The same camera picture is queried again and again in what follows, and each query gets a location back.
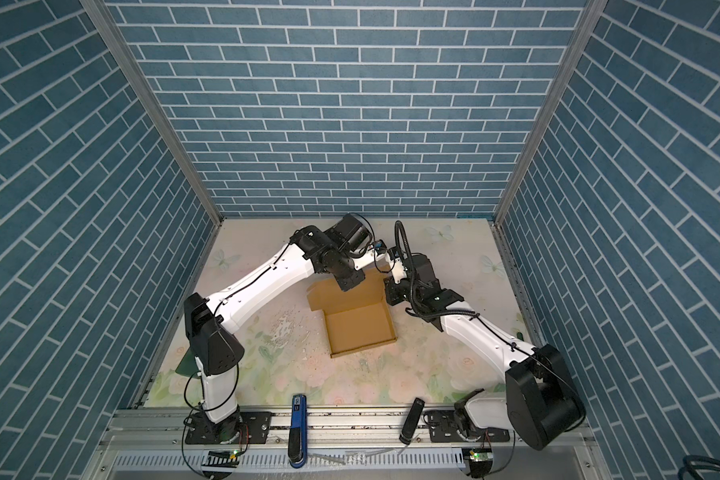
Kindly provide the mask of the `brown cardboard box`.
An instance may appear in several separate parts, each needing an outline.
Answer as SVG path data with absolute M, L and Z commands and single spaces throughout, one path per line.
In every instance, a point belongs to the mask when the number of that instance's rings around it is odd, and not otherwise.
M 310 309 L 323 314 L 331 358 L 397 341 L 386 301 L 386 276 L 375 269 L 363 273 L 365 279 L 347 292 L 333 278 L 313 283 L 307 290 Z

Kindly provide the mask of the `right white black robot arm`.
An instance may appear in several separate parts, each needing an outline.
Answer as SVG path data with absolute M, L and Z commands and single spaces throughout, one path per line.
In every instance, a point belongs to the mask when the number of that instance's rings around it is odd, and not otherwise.
M 389 305 L 406 302 L 409 315 L 459 340 L 504 376 L 504 407 L 487 406 L 483 391 L 461 402 L 472 426 L 512 429 L 528 446 L 542 450 L 583 423 L 586 408 L 555 347 L 537 347 L 501 330 L 462 295 L 442 287 L 426 255 L 393 247 L 385 260 L 391 267 L 384 280 Z

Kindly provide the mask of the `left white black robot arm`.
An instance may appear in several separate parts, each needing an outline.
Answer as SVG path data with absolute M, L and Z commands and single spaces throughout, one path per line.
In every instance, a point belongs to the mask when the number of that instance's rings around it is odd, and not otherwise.
M 198 368 L 203 400 L 196 410 L 213 425 L 238 415 L 238 364 L 245 349 L 235 337 L 246 321 L 292 285 L 330 274 L 344 292 L 365 279 L 364 268 L 383 258 L 386 245 L 358 215 L 346 214 L 322 230 L 296 230 L 272 258 L 236 283 L 183 304 L 186 337 Z

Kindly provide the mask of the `black handheld device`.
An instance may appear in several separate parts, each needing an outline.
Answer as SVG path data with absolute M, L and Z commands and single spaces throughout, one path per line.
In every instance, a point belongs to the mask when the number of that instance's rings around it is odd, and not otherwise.
M 413 441 L 424 406 L 425 401 L 423 399 L 416 397 L 413 400 L 400 431 L 399 440 L 402 444 L 410 445 Z

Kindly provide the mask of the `right green controller board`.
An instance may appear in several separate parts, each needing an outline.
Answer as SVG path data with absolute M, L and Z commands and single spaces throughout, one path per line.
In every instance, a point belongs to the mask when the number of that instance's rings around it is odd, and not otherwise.
M 467 464 L 492 463 L 494 454 L 487 448 L 471 448 L 462 450 L 464 461 Z

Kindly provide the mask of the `green controller board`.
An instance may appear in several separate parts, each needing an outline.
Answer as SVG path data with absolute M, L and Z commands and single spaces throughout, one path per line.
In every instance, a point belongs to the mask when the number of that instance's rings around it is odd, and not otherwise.
M 203 470 L 211 468 L 237 468 L 240 464 L 240 454 L 237 451 L 209 451 L 201 463 Z
M 464 461 L 467 464 L 492 463 L 494 454 L 487 448 L 471 448 L 462 450 Z

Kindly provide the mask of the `blue black handheld tool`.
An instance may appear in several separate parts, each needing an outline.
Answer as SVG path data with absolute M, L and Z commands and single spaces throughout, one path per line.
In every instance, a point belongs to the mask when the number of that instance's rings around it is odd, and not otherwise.
M 294 469 L 302 468 L 307 461 L 307 397 L 296 394 L 291 402 L 291 421 L 288 436 L 287 455 Z

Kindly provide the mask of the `green rectangular block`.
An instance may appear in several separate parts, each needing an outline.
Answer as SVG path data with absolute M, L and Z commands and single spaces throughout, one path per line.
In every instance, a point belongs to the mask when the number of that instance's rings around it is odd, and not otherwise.
M 187 348 L 183 357 L 175 368 L 175 373 L 179 376 L 192 378 L 199 372 L 196 364 L 195 355 L 190 348 Z

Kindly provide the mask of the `left green controller board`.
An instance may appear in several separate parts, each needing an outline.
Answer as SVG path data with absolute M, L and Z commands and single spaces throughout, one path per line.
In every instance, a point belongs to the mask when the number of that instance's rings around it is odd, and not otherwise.
M 237 451 L 209 451 L 201 463 L 203 470 L 211 468 L 237 468 L 240 464 L 240 454 Z

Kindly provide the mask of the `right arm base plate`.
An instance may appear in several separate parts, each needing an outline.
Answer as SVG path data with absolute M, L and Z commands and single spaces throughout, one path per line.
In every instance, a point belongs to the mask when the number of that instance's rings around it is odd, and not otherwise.
M 495 427 L 479 428 L 471 423 L 465 413 L 460 411 L 426 410 L 422 414 L 422 420 L 432 443 L 511 441 L 509 430 Z

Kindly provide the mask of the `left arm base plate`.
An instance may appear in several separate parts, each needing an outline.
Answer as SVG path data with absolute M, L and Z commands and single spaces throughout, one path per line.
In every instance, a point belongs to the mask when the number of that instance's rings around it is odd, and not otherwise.
M 184 443 L 189 445 L 237 444 L 245 447 L 265 444 L 269 435 L 272 413 L 268 411 L 237 411 L 220 423 L 212 422 L 205 413 L 194 412 L 184 421 Z

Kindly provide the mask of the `aluminium front rail frame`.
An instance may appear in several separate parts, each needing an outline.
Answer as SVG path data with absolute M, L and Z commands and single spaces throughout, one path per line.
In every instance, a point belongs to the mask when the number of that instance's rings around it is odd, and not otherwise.
M 322 449 L 381 450 L 392 448 L 487 448 L 494 454 L 492 479 L 607 479 L 610 474 L 591 430 L 582 426 L 565 433 L 542 451 L 536 451 L 510 433 L 510 442 L 432 443 L 421 420 L 410 445 L 399 440 L 408 413 L 407 406 L 309 406 L 307 410 L 308 454 Z M 291 421 L 289 407 L 255 406 L 246 412 L 272 413 L 265 444 L 245 447 L 227 445 L 188 445 L 184 443 L 186 411 L 177 408 L 120 410 L 115 414 L 104 439 L 86 468 L 86 479 L 462 479 L 462 469 L 333 470 L 284 473 L 221 473 L 190 471 L 149 472 L 113 470 L 120 453 L 143 451 L 235 451 L 241 457 L 251 449 L 284 449 L 287 454 Z

